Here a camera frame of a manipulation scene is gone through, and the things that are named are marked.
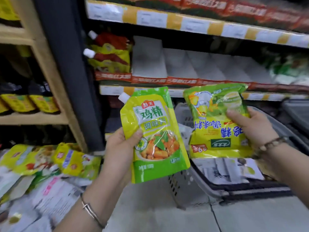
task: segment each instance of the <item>bracelet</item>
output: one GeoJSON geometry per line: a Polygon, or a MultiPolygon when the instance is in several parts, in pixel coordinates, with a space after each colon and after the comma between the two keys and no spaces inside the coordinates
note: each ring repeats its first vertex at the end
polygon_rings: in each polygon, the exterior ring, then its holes
{"type": "Polygon", "coordinates": [[[83,200],[83,193],[80,194],[80,200],[82,201],[83,204],[83,209],[87,211],[87,213],[97,222],[98,226],[103,230],[108,226],[108,223],[106,222],[105,225],[101,224],[100,221],[98,220],[98,216],[96,213],[93,211],[89,203],[85,203],[83,200]]]}
{"type": "Polygon", "coordinates": [[[265,153],[266,151],[279,146],[281,143],[286,143],[288,141],[289,137],[288,136],[283,136],[283,137],[279,137],[279,138],[275,138],[274,140],[265,143],[263,146],[260,146],[259,148],[257,148],[253,155],[251,156],[252,159],[254,160],[258,160],[261,158],[261,154],[265,153]]]}

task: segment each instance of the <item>person's left hand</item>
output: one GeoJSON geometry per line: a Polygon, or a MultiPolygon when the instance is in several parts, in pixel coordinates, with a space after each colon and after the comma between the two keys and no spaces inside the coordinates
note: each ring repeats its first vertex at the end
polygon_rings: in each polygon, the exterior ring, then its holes
{"type": "Polygon", "coordinates": [[[133,148],[140,141],[143,132],[137,130],[126,140],[123,129],[119,128],[106,143],[103,170],[121,180],[130,168],[133,160],[133,148]]]}

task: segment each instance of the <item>tile floor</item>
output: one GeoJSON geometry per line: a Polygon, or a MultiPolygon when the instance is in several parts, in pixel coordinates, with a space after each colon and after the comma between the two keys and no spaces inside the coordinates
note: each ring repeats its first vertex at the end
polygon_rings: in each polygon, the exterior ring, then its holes
{"type": "MultiPolygon", "coordinates": [[[[213,206],[222,232],[309,231],[309,210],[295,197],[213,206]]],[[[210,206],[176,208],[166,178],[128,185],[106,232],[220,232],[210,206]]]]}

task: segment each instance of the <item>forearm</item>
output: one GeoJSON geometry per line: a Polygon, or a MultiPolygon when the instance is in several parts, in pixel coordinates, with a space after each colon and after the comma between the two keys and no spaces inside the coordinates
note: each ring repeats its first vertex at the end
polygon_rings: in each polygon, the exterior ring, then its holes
{"type": "Polygon", "coordinates": [[[262,157],[279,180],[287,184],[309,208],[309,156],[284,143],[262,157]]]}
{"type": "MultiPolygon", "coordinates": [[[[126,185],[123,179],[116,179],[111,177],[112,175],[112,172],[102,171],[83,194],[84,202],[91,205],[102,224],[105,224],[110,218],[126,185]]],[[[101,230],[96,221],[83,209],[82,202],[79,199],[56,227],[55,232],[99,232],[101,230]]]]}

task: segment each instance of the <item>person's right hand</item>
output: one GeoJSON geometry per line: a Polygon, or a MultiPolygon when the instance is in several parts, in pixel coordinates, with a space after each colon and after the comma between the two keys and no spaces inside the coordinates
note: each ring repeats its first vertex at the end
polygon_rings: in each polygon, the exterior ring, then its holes
{"type": "Polygon", "coordinates": [[[251,118],[242,116],[234,110],[227,110],[226,116],[242,128],[254,148],[263,146],[279,137],[265,114],[252,108],[248,108],[248,112],[251,118]]]}

